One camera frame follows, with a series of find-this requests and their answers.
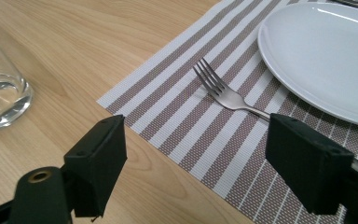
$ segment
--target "table surface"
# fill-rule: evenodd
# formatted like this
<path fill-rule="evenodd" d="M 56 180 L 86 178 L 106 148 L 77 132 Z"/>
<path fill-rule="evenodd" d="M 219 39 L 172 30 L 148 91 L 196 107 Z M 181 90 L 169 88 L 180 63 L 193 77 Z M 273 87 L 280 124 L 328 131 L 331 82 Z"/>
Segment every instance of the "table surface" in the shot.
<path fill-rule="evenodd" d="M 0 46 L 34 88 L 30 109 L 0 129 L 0 204 L 24 174 L 61 167 L 111 116 L 96 100 L 217 2 L 0 0 Z M 126 141 L 128 160 L 95 223 L 252 223 L 129 128 Z"/>

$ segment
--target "fork tines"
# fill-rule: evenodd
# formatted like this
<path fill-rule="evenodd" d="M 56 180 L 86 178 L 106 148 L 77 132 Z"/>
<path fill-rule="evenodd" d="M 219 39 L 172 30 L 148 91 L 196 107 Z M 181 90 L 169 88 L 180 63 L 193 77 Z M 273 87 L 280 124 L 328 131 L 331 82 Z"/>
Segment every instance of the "fork tines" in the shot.
<path fill-rule="evenodd" d="M 196 66 L 193 67 L 197 76 L 199 77 L 202 85 L 207 89 L 207 91 L 212 94 L 222 92 L 225 88 L 221 83 L 222 79 L 215 73 L 212 67 L 205 61 L 205 59 L 201 59 L 197 62 Z"/>

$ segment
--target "screw hole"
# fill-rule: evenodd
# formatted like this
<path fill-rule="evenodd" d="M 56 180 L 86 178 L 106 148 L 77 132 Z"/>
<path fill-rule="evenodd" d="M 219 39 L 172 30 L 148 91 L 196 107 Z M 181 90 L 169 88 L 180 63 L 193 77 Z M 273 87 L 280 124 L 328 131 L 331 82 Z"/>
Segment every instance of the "screw hole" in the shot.
<path fill-rule="evenodd" d="M 36 172 L 34 174 L 32 174 L 29 178 L 28 178 L 28 182 L 35 184 L 35 183 L 39 183 L 42 181 L 45 181 L 47 179 L 49 179 L 51 176 L 51 172 L 50 171 L 39 171 Z"/>

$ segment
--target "stripe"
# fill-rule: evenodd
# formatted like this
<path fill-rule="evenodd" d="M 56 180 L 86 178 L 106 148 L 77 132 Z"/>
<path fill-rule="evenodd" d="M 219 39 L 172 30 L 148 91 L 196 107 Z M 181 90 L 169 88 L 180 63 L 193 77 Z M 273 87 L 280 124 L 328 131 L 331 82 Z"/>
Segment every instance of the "stripe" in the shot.
<path fill-rule="evenodd" d="M 350 131 L 351 124 L 342 119 L 337 119 L 336 128 L 331 134 L 331 139 L 338 144 L 344 146 L 346 142 L 347 135 Z"/>
<path fill-rule="evenodd" d="M 135 96 L 141 89 L 144 88 L 147 83 L 156 78 L 169 64 L 174 62 L 180 55 L 182 55 L 190 46 L 194 45 L 199 39 L 206 35 L 215 25 L 220 22 L 222 17 L 225 17 L 231 10 L 235 9 L 242 1 L 233 1 L 227 7 L 224 7 L 219 13 L 217 13 L 208 23 L 200 28 L 195 34 L 193 34 L 185 43 L 183 43 L 178 49 L 174 50 L 169 56 L 164 58 L 158 65 L 148 72 L 139 81 L 130 86 L 126 92 L 120 95 L 110 106 L 106 109 L 111 113 L 116 113 L 124 104 L 126 104 L 133 96 Z"/>
<path fill-rule="evenodd" d="M 247 64 L 249 60 L 252 58 L 252 56 L 257 52 L 257 43 L 254 42 L 243 54 L 242 56 L 237 60 L 237 63 L 235 63 L 229 71 L 226 72 L 226 74 L 231 74 L 227 76 L 224 76 L 224 80 L 230 81 L 236 74 L 239 73 L 240 69 L 242 68 L 241 64 Z M 211 65 L 213 67 L 216 67 L 216 62 L 212 61 Z M 189 99 L 191 96 L 194 95 L 196 90 L 200 87 L 200 82 L 197 80 L 195 75 L 193 80 L 188 84 L 188 86 L 185 87 L 183 91 L 181 91 L 173 100 L 172 102 L 167 105 L 165 108 L 161 110 L 161 112 L 152 120 L 150 125 L 148 125 L 142 132 L 141 135 L 145 137 L 145 139 L 152 138 L 156 132 L 164 125 L 168 119 L 172 117 L 172 115 L 182 107 L 182 105 Z"/>
<path fill-rule="evenodd" d="M 255 216 L 256 223 L 274 223 L 275 216 L 272 215 L 279 214 L 281 211 L 278 205 L 285 198 L 288 188 L 280 176 L 275 174 L 274 178 L 274 184 L 270 186 L 265 201 L 262 202 L 262 207 L 259 207 L 257 216 Z"/>
<path fill-rule="evenodd" d="M 159 50 L 155 55 L 153 55 L 153 57 L 151 57 L 140 67 L 135 69 L 130 76 L 120 81 L 118 86 L 130 87 L 131 85 L 133 85 L 133 83 L 138 82 L 140 79 L 142 79 L 145 76 L 145 74 L 149 73 L 153 67 L 158 66 L 158 64 L 161 63 L 162 59 L 167 58 L 170 54 L 172 54 L 173 51 L 175 51 L 177 48 L 180 48 L 180 46 L 182 46 L 186 41 L 188 41 L 188 39 L 191 36 L 193 36 L 196 32 L 199 32 L 200 29 L 202 29 L 202 27 L 205 27 L 205 25 L 208 22 L 210 22 L 210 20 L 212 20 L 216 15 L 222 13 L 221 9 L 223 9 L 224 11 L 226 7 L 230 7 L 229 4 L 236 4 L 236 3 L 233 3 L 233 1 L 223 1 L 220 2 L 219 4 L 214 5 L 198 21 L 194 22 L 190 27 L 188 27 L 184 32 L 182 32 L 179 36 L 177 36 L 173 41 L 171 41 L 164 48 Z M 117 99 L 119 96 L 124 94 L 127 90 L 128 88 L 113 88 L 110 91 L 108 91 L 106 94 L 104 94 L 97 102 L 100 105 L 102 105 L 104 108 L 107 108 L 112 104 L 112 99 Z"/>
<path fill-rule="evenodd" d="M 237 64 L 234 63 L 233 66 L 229 65 L 229 71 L 226 72 L 226 74 L 246 74 L 249 75 L 252 73 L 252 71 L 255 70 L 255 68 L 257 67 L 257 65 L 260 63 L 261 61 L 261 57 L 259 54 L 255 54 L 257 51 L 257 44 L 256 42 L 254 42 L 250 48 L 248 48 L 244 54 L 242 54 L 240 56 L 240 58 L 238 59 L 238 61 L 246 61 L 246 63 L 242 63 L 242 64 Z M 237 90 L 241 87 L 241 83 L 244 83 L 246 80 L 247 76 L 236 76 L 234 77 L 234 79 L 229 83 L 229 85 L 234 89 Z M 215 112 L 218 111 L 213 111 L 214 106 L 216 105 L 216 102 L 214 101 L 214 99 L 210 96 L 205 97 L 207 95 L 207 91 L 203 88 L 200 87 L 197 89 L 197 91 L 189 98 L 189 100 L 187 100 L 175 113 L 173 116 L 171 116 L 169 118 L 169 120 L 167 122 L 164 123 L 164 125 L 159 128 L 158 132 L 156 134 L 153 135 L 153 137 L 150 139 L 150 142 L 154 143 L 156 147 L 160 147 L 164 141 L 166 141 L 167 139 L 164 138 L 160 138 L 160 136 L 163 134 L 163 136 L 166 136 L 167 138 L 169 136 L 172 135 L 173 131 L 175 129 L 178 128 L 178 126 L 184 122 L 184 119 L 189 115 L 189 113 L 191 113 L 191 110 L 193 110 L 197 104 L 200 103 L 200 101 L 211 101 L 212 105 L 210 106 L 210 108 L 208 108 L 205 111 L 205 116 L 202 116 L 199 120 L 193 122 L 194 125 L 187 125 L 185 128 L 191 128 L 189 132 L 192 132 L 192 135 L 194 135 L 195 133 L 203 133 L 205 132 L 206 128 L 209 127 L 209 125 L 211 124 L 211 122 L 213 121 L 212 118 L 215 118 L 217 116 L 217 114 Z M 217 107 L 216 110 L 222 110 L 224 108 L 222 108 L 220 105 Z"/>
<path fill-rule="evenodd" d="M 246 29 L 240 29 L 242 32 L 235 38 L 234 41 L 230 42 L 229 46 L 227 46 L 224 50 L 223 50 L 223 54 L 229 54 L 231 53 L 233 50 L 235 51 L 236 47 L 238 46 L 238 44 L 241 44 L 243 42 L 243 39 L 250 33 L 250 32 L 244 32 L 244 31 L 249 31 L 250 28 L 246 28 Z M 158 127 L 163 125 L 165 122 L 165 120 L 169 119 L 172 115 L 172 113 L 174 113 L 175 111 L 177 111 L 177 107 L 179 107 L 181 104 L 178 103 L 178 101 L 185 101 L 188 98 L 188 95 L 190 95 L 191 93 L 193 93 L 194 90 L 189 90 L 188 88 L 181 92 L 174 100 L 172 100 L 172 105 L 169 105 L 168 107 L 166 107 L 164 109 L 164 111 L 158 115 L 157 118 L 155 118 L 153 120 L 153 123 L 150 125 L 150 127 Z"/>
<path fill-rule="evenodd" d="M 231 11 L 231 13 L 234 12 L 237 13 L 239 11 L 241 11 L 241 7 L 234 9 L 233 11 Z M 169 100 L 166 100 L 171 102 L 172 97 L 178 93 L 177 87 L 180 85 L 182 86 L 187 85 L 188 80 L 192 79 L 191 76 L 189 75 L 190 73 L 188 72 L 184 76 L 180 74 L 180 76 L 175 76 L 175 77 L 172 77 L 172 73 L 174 73 L 178 69 L 183 68 L 183 63 L 186 62 L 189 58 L 194 57 L 194 52 L 199 52 L 200 49 L 204 48 L 205 42 L 210 42 L 211 40 L 216 39 L 216 35 L 218 34 L 218 32 L 221 32 L 221 29 L 223 29 L 228 24 L 228 22 L 229 20 L 220 21 L 211 31 L 208 32 L 207 35 L 203 36 L 197 43 L 195 43 L 187 51 L 185 51 L 177 60 L 169 64 L 166 69 L 164 69 L 160 74 L 158 74 L 158 78 L 154 78 L 151 82 L 147 83 L 147 85 L 140 92 L 137 92 L 137 95 L 135 97 L 132 97 L 132 99 L 129 102 L 123 105 L 118 110 L 118 113 L 124 114 L 126 116 L 128 115 L 126 123 L 129 124 L 131 127 L 133 126 L 134 129 L 138 129 L 139 126 L 136 125 L 134 126 L 133 124 L 133 122 L 139 120 L 138 116 L 134 116 L 137 114 L 136 110 L 143 110 L 144 113 L 142 116 L 147 116 L 146 114 L 150 114 L 151 110 L 153 110 L 150 109 L 150 107 L 156 105 L 156 102 L 164 101 L 164 99 L 166 98 L 171 98 Z M 153 94 L 157 94 L 156 91 L 165 91 L 163 92 L 163 97 L 157 97 L 157 96 L 154 97 Z M 142 108 L 142 105 L 147 105 L 150 107 Z"/>
<path fill-rule="evenodd" d="M 245 51 L 243 54 L 243 59 L 245 61 L 248 61 L 251 58 L 251 54 L 249 52 L 252 52 L 256 50 L 256 44 L 253 44 L 253 48 L 249 48 Z M 239 70 L 241 69 L 240 66 L 232 66 L 233 69 L 231 69 L 229 72 L 226 73 L 226 75 L 230 76 L 230 74 L 237 74 Z M 261 70 L 265 71 L 266 66 L 264 63 L 259 63 L 259 65 L 256 67 L 256 69 L 252 72 L 252 74 L 244 81 L 244 83 L 248 83 L 249 87 L 251 87 L 253 84 L 256 83 L 258 80 L 259 74 Z M 227 76 L 224 75 L 222 77 L 223 80 L 227 81 Z M 239 92 L 241 95 L 246 95 L 247 92 L 250 91 L 250 88 L 247 90 L 241 90 L 239 89 Z M 179 127 L 168 137 L 168 139 L 161 145 L 160 149 L 163 150 L 165 153 L 170 154 L 176 147 L 176 145 L 179 143 L 181 139 L 184 138 L 184 135 L 189 133 L 191 130 L 191 126 L 187 124 L 194 124 L 196 123 L 202 115 L 204 115 L 205 111 L 214 104 L 214 101 L 211 99 L 210 101 L 201 100 L 200 103 L 191 111 L 191 113 L 186 117 L 186 119 L 179 125 Z"/>
<path fill-rule="evenodd" d="M 265 91 L 263 91 L 262 95 L 258 98 L 255 107 L 261 110 L 265 110 L 265 108 L 272 100 L 272 97 L 275 95 L 275 92 L 279 89 L 280 86 L 281 83 L 276 78 L 273 78 L 268 84 L 268 86 L 265 88 Z M 205 177 L 202 178 L 202 182 L 205 182 L 209 188 L 214 188 L 217 181 L 219 181 L 220 178 L 225 177 L 224 173 L 230 173 L 230 171 L 235 172 L 239 170 L 232 168 L 228 169 L 228 166 L 235 157 L 239 156 L 239 154 L 237 153 L 239 152 L 241 147 L 247 147 L 247 150 L 250 150 L 248 153 L 252 153 L 253 148 L 255 147 L 250 147 L 251 143 L 259 142 L 268 127 L 268 125 L 263 122 L 264 124 L 262 125 L 262 130 L 264 132 L 257 132 L 256 136 L 250 135 L 251 132 L 256 131 L 255 124 L 257 123 L 257 121 L 258 119 L 255 119 L 255 116 L 247 116 L 245 119 L 242 120 L 240 128 L 237 129 L 235 134 L 230 138 L 228 144 L 223 148 L 223 150 L 221 150 L 219 157 L 214 161 L 212 167 L 209 169 Z M 241 160 L 241 162 L 243 162 L 242 166 L 244 166 L 246 160 Z M 230 176 L 227 180 L 235 179 L 233 177 L 236 176 Z M 228 182 L 227 180 L 223 180 L 221 181 L 221 183 L 226 185 Z"/>
<path fill-rule="evenodd" d="M 271 80 L 272 80 L 272 75 L 270 72 L 267 72 L 266 70 L 266 72 L 261 76 L 261 78 L 257 80 L 255 86 L 264 90 L 268 86 Z M 252 88 L 249 91 L 248 96 L 251 95 L 253 98 L 259 99 L 261 94 L 262 91 L 259 91 L 258 88 L 257 91 L 255 91 L 255 88 Z M 243 144 L 243 141 L 241 141 L 240 138 L 235 138 L 237 139 L 235 143 L 231 143 L 228 141 L 232 140 L 231 139 L 232 136 L 242 136 L 241 134 L 238 133 L 238 130 L 242 129 L 243 124 L 241 120 L 244 120 L 249 112 L 240 111 L 237 113 L 230 113 L 229 114 L 230 116 L 226 116 L 222 113 L 224 112 L 221 112 L 219 115 L 215 117 L 213 121 L 213 125 L 215 126 L 215 123 L 219 122 L 223 125 L 223 127 L 222 128 L 216 127 L 216 129 L 218 130 L 220 129 L 218 131 L 219 132 L 218 135 L 213 139 L 212 143 L 208 145 L 208 148 L 206 148 L 205 152 L 202 154 L 200 159 L 197 161 L 197 163 L 193 166 L 193 168 L 190 171 L 190 173 L 198 179 L 202 179 L 202 177 L 205 176 L 206 172 L 208 172 L 210 167 L 213 165 L 213 162 L 216 160 L 219 154 L 221 154 L 222 152 L 221 148 L 227 147 L 227 144 L 231 144 L 231 145 L 234 144 L 235 148 L 240 148 L 241 145 Z"/>
<path fill-rule="evenodd" d="M 278 177 L 278 174 L 276 172 L 274 172 L 273 168 L 270 166 L 270 169 L 272 170 L 270 173 L 273 174 L 274 176 L 272 177 L 272 183 L 275 182 L 275 180 Z M 255 218 L 254 220 L 257 220 L 259 218 L 259 215 L 262 211 L 262 207 L 264 205 L 264 202 L 266 201 L 267 197 L 270 195 L 271 190 L 272 190 L 272 184 L 269 185 L 268 189 L 267 189 L 267 193 L 264 195 L 263 197 L 263 201 L 261 202 L 261 205 L 258 207 L 257 211 L 255 212 Z"/>
<path fill-rule="evenodd" d="M 289 93 L 286 100 L 283 102 L 281 109 L 278 113 L 280 114 L 289 114 L 292 111 L 292 108 L 296 106 L 296 101 L 298 97 L 294 94 Z M 230 202 L 233 206 L 239 207 L 241 200 L 244 194 L 250 188 L 250 184 L 255 178 L 258 167 L 260 167 L 262 161 L 264 160 L 264 148 L 259 147 L 252 154 L 250 160 L 245 165 L 245 168 L 242 169 L 241 174 L 236 179 L 234 185 L 232 186 L 230 192 L 228 193 L 226 200 Z"/>
<path fill-rule="evenodd" d="M 273 100 L 266 107 L 266 110 L 274 108 L 275 103 L 279 101 L 281 101 L 281 104 L 283 104 L 285 100 L 285 97 L 282 97 L 283 92 L 286 92 L 285 95 L 287 96 L 288 91 L 283 86 L 280 86 L 280 89 L 277 90 L 276 94 L 272 98 Z M 261 137 L 266 134 L 266 130 L 267 125 L 264 121 L 257 122 L 257 124 L 254 126 L 254 129 L 249 133 L 246 140 L 242 142 L 240 150 L 236 153 L 235 157 L 232 159 L 225 172 L 222 173 L 222 176 L 219 178 L 218 182 L 213 187 L 213 190 L 215 190 L 217 194 L 221 195 L 224 198 L 227 197 L 233 185 L 235 184 L 236 179 L 241 174 L 241 170 L 252 156 L 254 148 L 259 147 L 260 141 L 263 142 L 263 139 L 261 139 Z"/>
<path fill-rule="evenodd" d="M 262 21 L 268 14 L 269 12 L 279 3 L 279 1 L 272 1 L 270 2 L 265 8 L 263 8 L 263 10 L 250 22 L 250 24 L 252 24 L 252 26 L 255 26 L 256 23 L 259 23 L 260 21 Z M 261 76 L 261 74 L 264 73 L 264 71 L 267 69 L 267 67 L 264 65 L 264 63 L 261 61 L 260 62 L 260 69 L 262 70 L 261 72 L 254 72 L 254 74 L 256 74 L 255 76 L 250 75 L 250 77 L 255 77 L 255 79 L 251 82 L 256 83 L 256 81 L 259 79 L 259 77 Z M 222 115 L 228 115 L 228 117 L 230 117 L 232 115 L 232 112 L 228 113 L 227 111 L 222 111 Z M 195 114 L 195 117 L 200 117 L 202 114 Z M 179 165 L 181 167 L 183 167 L 185 170 L 191 170 L 191 168 L 195 165 L 195 163 L 197 162 L 197 160 L 200 158 L 200 156 L 203 154 L 203 152 L 205 151 L 205 147 L 204 146 L 209 146 L 213 139 L 216 137 L 216 135 L 220 132 L 221 128 L 224 126 L 225 122 L 214 122 L 213 126 L 211 126 L 211 128 L 209 128 L 203 135 L 202 137 L 199 139 L 199 141 L 196 143 L 195 146 L 193 146 L 193 148 L 190 149 L 190 151 L 186 154 L 186 156 L 184 157 L 184 159 L 179 163 Z"/>
<path fill-rule="evenodd" d="M 153 105 L 158 99 L 160 99 L 166 92 L 167 89 L 172 87 L 173 83 L 176 83 L 181 77 L 182 74 L 185 74 L 188 70 L 192 68 L 194 62 L 203 57 L 206 52 L 211 50 L 214 46 L 216 46 L 231 30 L 235 28 L 235 26 L 240 23 L 240 21 L 250 12 L 252 12 L 253 8 L 256 7 L 261 1 L 257 0 L 252 2 L 244 11 L 235 16 L 230 23 L 225 26 L 217 35 L 214 35 L 211 41 L 207 44 L 203 45 L 200 50 L 197 52 L 192 52 L 190 58 L 183 63 L 183 65 L 174 71 L 168 79 L 164 81 L 164 83 L 157 87 L 155 91 L 153 91 L 150 95 L 147 96 L 145 100 L 143 100 L 131 113 L 128 115 L 129 120 L 127 123 L 131 126 L 133 122 L 139 119 L 145 111 L 147 111 L 151 105 Z M 191 95 L 191 93 L 182 91 L 182 94 Z"/>
<path fill-rule="evenodd" d="M 352 124 L 345 148 L 358 158 L 358 125 Z"/>
<path fill-rule="evenodd" d="M 294 107 L 291 117 L 300 120 L 305 120 L 307 118 L 309 109 L 310 106 L 308 104 L 306 104 L 304 101 L 299 101 L 296 107 Z M 261 156 L 263 156 L 263 162 L 267 162 L 266 160 L 264 160 L 265 144 L 266 144 L 265 142 L 260 142 L 260 144 L 257 146 L 256 149 L 256 153 L 262 154 Z M 267 165 L 261 165 L 258 167 L 260 167 L 258 171 L 260 175 L 255 177 L 255 183 L 248 189 L 248 192 L 243 199 L 243 204 L 240 207 L 241 211 L 246 209 L 246 213 L 251 217 L 255 215 L 258 208 L 258 206 L 252 206 L 252 204 L 261 205 L 267 193 L 267 190 L 271 188 L 270 185 L 273 184 L 270 182 L 270 180 L 272 179 L 273 176 L 276 175 L 275 170 L 272 168 L 272 166 L 269 165 L 269 163 L 267 163 Z M 295 211 L 297 210 L 291 211 L 291 216 L 288 217 L 287 219 L 288 223 L 292 223 L 292 220 L 294 221 L 294 218 L 296 218 Z"/>
<path fill-rule="evenodd" d="M 194 128 L 192 128 L 191 130 L 189 130 L 188 133 L 185 134 L 185 137 L 181 138 L 181 139 L 176 139 L 174 134 L 170 135 L 170 138 L 172 140 L 168 140 L 165 141 L 164 144 L 161 146 L 161 148 L 166 150 L 165 151 L 169 151 L 170 152 L 170 158 L 172 158 L 174 161 L 176 161 L 176 163 L 180 163 L 183 158 L 188 154 L 188 152 L 197 146 L 197 143 L 200 142 L 200 139 L 203 138 L 203 135 L 205 134 L 205 132 L 211 127 L 211 125 L 213 125 L 214 120 L 210 119 L 209 117 L 216 117 L 219 113 L 221 113 L 221 111 L 225 111 L 224 108 L 222 108 L 222 106 L 214 104 L 211 105 L 207 111 L 208 116 L 202 116 L 197 123 L 194 125 Z M 227 114 L 229 113 L 233 113 L 230 110 L 226 110 Z M 171 150 L 170 147 L 166 147 L 167 145 L 171 144 L 173 141 L 178 141 L 178 144 L 176 146 L 172 146 L 174 147 L 174 150 Z"/>

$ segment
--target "white plate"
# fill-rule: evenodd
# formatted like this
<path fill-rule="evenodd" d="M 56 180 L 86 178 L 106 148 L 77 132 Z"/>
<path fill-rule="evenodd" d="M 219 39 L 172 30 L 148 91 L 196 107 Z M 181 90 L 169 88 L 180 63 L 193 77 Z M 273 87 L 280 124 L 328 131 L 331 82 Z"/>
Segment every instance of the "white plate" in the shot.
<path fill-rule="evenodd" d="M 290 91 L 358 124 L 358 9 L 293 4 L 265 18 L 257 42 L 270 71 Z"/>

